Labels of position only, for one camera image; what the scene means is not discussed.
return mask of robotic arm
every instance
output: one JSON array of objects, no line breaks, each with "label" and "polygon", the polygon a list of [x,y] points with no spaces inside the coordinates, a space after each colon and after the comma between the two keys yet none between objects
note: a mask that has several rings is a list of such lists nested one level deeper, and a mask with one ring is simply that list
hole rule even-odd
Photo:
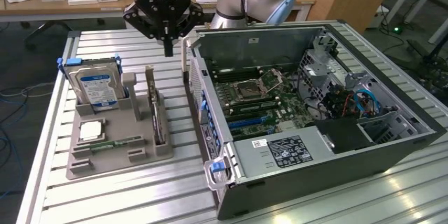
[{"label": "robotic arm", "polygon": [[[139,15],[139,10],[148,20]],[[185,37],[204,14],[191,0],[133,0],[124,10],[124,20],[149,38],[164,45],[165,57],[173,56],[173,44]]]},{"label": "robotic arm", "polygon": [[[217,12],[211,28],[247,26],[245,16],[280,24],[285,21],[296,0],[217,0]],[[164,45],[167,57],[173,56],[173,44],[185,37],[201,21],[204,13],[191,0],[135,0],[124,10],[125,21],[151,39]]]}]

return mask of warning label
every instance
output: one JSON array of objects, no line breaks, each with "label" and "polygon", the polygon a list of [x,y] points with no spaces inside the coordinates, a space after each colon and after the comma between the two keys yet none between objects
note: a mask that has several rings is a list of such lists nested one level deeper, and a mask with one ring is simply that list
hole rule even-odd
[{"label": "warning label", "polygon": [[300,136],[271,141],[268,147],[280,168],[313,160]]}]

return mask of slotted metal table surface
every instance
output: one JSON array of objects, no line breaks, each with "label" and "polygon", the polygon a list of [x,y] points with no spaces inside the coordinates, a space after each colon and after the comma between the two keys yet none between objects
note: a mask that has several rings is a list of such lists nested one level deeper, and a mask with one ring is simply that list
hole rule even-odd
[{"label": "slotted metal table surface", "polygon": [[[328,23],[448,127],[447,107],[348,25]],[[357,61],[343,48],[339,51],[345,65],[356,70]],[[385,173],[219,221],[181,80],[180,46],[175,47],[175,57],[165,58],[161,46],[136,30],[85,31],[68,38],[64,58],[113,57],[116,53],[123,58],[124,71],[137,73],[137,93],[147,92],[144,65],[155,67],[156,86],[165,96],[175,157],[68,180],[76,97],[59,74],[17,223],[448,223],[448,135]]]}]

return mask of hard drive label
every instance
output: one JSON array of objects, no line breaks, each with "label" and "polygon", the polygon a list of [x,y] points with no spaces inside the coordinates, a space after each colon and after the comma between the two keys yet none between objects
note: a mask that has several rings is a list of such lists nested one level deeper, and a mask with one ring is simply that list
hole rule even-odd
[{"label": "hard drive label", "polygon": [[117,103],[115,90],[109,87],[111,76],[108,74],[81,77],[80,79],[87,97],[93,106],[105,107]]},{"label": "hard drive label", "polygon": [[280,168],[313,160],[300,136],[269,141],[268,147]]}]

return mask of motherboard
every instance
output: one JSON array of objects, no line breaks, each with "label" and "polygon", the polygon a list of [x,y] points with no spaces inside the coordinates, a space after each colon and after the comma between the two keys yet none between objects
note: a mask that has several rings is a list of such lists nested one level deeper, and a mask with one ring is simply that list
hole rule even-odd
[{"label": "motherboard", "polygon": [[315,121],[292,75],[276,68],[215,73],[215,90],[235,141],[296,130]]}]

